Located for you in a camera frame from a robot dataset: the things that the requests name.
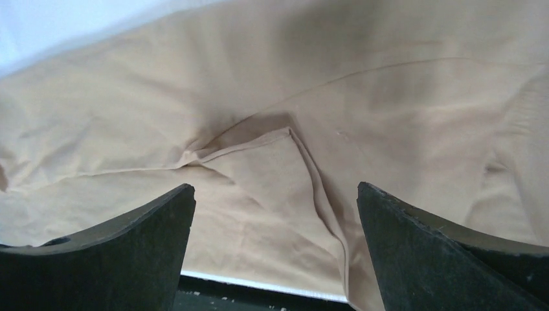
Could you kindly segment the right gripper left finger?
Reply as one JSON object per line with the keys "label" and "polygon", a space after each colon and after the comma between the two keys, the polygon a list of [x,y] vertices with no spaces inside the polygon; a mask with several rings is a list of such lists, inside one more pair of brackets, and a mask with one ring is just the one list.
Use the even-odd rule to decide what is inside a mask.
{"label": "right gripper left finger", "polygon": [[41,246],[1,246],[1,309],[171,310],[194,193],[184,184]]}

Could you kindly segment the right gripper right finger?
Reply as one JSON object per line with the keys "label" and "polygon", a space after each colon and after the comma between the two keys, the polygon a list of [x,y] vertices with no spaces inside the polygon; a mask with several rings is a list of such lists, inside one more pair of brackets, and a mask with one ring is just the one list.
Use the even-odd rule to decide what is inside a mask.
{"label": "right gripper right finger", "polygon": [[548,248],[436,216],[366,182],[357,208],[386,310],[547,310]]}

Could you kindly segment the beige t shirt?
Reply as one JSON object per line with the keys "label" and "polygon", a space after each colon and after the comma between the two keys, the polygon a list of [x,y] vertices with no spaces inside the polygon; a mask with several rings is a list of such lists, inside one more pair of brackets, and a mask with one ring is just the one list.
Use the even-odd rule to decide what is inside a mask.
{"label": "beige t shirt", "polygon": [[365,181],[548,244],[547,1],[224,1],[1,79],[1,241],[188,183],[183,268],[382,310]]}

